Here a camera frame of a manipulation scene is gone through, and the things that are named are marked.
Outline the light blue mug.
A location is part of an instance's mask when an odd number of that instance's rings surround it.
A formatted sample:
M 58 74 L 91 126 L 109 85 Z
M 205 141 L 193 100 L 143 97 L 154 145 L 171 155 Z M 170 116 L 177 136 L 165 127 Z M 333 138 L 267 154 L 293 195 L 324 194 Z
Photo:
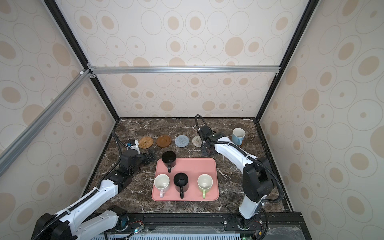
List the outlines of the light blue mug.
M 245 136 L 245 130 L 241 128 L 235 128 L 232 133 L 232 142 L 237 146 L 241 146 L 243 144 Z

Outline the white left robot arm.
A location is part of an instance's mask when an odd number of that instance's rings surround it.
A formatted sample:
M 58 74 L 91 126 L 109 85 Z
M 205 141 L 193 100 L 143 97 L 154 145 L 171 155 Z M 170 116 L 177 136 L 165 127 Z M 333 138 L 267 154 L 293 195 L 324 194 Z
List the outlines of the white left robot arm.
M 120 153 L 117 162 L 106 172 L 98 185 L 82 198 L 58 211 L 44 214 L 34 228 L 33 240 L 88 240 L 112 229 L 118 223 L 125 223 L 126 213 L 121 208 L 107 210 L 103 214 L 88 219 L 100 206 L 121 193 L 139 172 L 142 166 L 155 162 L 156 151 L 139 154 L 135 149 Z

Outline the grey woven coaster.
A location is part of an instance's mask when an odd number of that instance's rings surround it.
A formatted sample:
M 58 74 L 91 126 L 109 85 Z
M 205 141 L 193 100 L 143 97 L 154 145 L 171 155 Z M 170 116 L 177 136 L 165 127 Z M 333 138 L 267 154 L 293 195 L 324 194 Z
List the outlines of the grey woven coaster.
M 175 145 L 179 148 L 184 148 L 189 144 L 190 140 L 185 135 L 179 135 L 175 138 Z

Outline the multicolour woven coaster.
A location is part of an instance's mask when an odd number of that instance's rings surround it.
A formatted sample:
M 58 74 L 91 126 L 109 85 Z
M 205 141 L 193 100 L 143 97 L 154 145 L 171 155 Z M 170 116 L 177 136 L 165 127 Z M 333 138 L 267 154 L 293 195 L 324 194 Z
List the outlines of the multicolour woven coaster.
M 193 139 L 192 139 L 192 143 L 193 143 L 193 145 L 194 145 L 195 147 L 200 148 L 201 145 L 202 145 L 202 140 L 201 140 L 201 138 L 200 138 L 199 136 L 195 136 L 195 137 L 193 137 Z

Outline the white mug pink handle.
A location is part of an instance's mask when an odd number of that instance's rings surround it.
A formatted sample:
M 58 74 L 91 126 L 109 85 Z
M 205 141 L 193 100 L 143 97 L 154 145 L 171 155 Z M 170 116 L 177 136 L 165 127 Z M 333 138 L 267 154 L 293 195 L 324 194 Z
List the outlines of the white mug pink handle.
M 170 178 L 166 174 L 160 174 L 158 175 L 154 180 L 154 186 L 156 189 L 160 191 L 160 198 L 163 198 L 165 196 L 165 193 L 170 188 Z

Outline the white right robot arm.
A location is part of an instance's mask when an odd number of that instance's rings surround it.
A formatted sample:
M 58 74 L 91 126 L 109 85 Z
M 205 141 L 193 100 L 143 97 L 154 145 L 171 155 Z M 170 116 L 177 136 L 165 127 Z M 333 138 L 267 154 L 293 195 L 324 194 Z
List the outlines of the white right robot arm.
M 267 158 L 249 154 L 221 133 L 199 128 L 198 134 L 202 141 L 202 154 L 221 154 L 241 170 L 245 196 L 238 211 L 243 220 L 253 218 L 265 203 L 279 203 L 282 200 L 282 183 L 272 171 Z

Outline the brown wooden coaster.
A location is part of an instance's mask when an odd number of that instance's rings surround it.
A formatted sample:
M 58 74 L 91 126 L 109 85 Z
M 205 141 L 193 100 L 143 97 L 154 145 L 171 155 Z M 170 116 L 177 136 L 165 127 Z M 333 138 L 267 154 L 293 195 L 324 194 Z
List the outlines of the brown wooden coaster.
M 172 139 L 168 135 L 162 135 L 157 138 L 156 144 L 160 148 L 166 148 L 172 143 Z

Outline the rattan woven coaster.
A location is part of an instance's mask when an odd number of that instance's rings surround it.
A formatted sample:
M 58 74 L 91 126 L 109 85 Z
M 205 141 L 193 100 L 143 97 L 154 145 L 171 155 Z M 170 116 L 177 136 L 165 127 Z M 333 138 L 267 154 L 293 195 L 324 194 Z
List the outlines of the rattan woven coaster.
M 139 140 L 139 148 L 148 149 L 154 144 L 154 140 L 151 137 L 143 137 Z

